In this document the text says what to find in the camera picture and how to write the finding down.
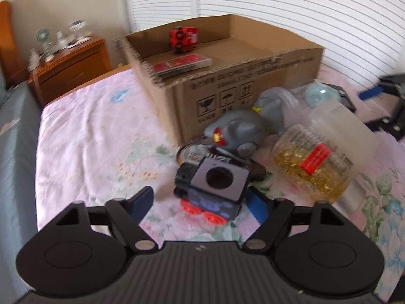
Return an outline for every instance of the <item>bed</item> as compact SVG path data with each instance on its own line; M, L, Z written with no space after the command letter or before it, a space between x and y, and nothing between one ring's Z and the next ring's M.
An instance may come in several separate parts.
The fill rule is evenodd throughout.
M9 97L0 107L0 303L26 292L15 269L20 248L37 232L35 162L41 108L14 40L11 5L0 2L0 66Z
M351 84L328 67L322 66L319 76L346 89L362 120L386 114L378 104L356 98ZM405 150L391 135L376 136L377 152L357 179L367 197L350 219L384 253L386 268L376 293L387 301L405 267ZM269 171L256 187L268 197L305 205L296 187L271 173L268 149L265 145L254 156ZM175 151L128 66L76 88L46 106L42 115L36 174L39 229L74 200L102 205L150 185L155 202L141 226L159 245L165 240L243 243L259 226L246 207L223 226L180 208L173 195Z

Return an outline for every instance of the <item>cardboard box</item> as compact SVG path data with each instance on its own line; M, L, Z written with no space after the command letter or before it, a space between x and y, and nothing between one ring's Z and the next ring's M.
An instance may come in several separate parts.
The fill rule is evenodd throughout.
M199 28L194 52L212 66L161 79L153 64L173 59L169 33L176 26ZM223 113L251 108L272 87L294 88L316 78L323 47L288 30L225 15L173 22L127 35L124 51L175 144L202 136Z

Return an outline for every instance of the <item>gray toy mouse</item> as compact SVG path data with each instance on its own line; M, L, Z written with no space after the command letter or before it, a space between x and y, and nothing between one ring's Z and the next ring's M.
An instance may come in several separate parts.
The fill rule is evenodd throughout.
M250 157L264 139L284 131L280 98L260 97L251 110L232 110L210 124L204 135L227 151Z

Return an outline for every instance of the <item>white wall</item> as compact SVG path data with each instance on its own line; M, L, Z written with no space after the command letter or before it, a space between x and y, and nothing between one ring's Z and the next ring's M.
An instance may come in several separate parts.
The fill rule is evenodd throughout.
M35 42L36 32L46 27L56 40L60 29L68 33L68 23L84 19L94 34L107 40L113 67L124 62L119 51L114 50L113 40L124 34L122 22L125 15L119 0L9 0L13 6L14 30L21 55L28 60Z

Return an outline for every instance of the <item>light blue ball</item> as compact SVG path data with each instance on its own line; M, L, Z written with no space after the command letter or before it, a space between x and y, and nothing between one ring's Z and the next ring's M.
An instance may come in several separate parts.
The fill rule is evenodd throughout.
M342 97L340 97L337 90L331 88L330 86L324 85L321 82L314 82L308 86L307 89L305 89L304 96L305 101L312 108L332 98L339 102L342 100Z

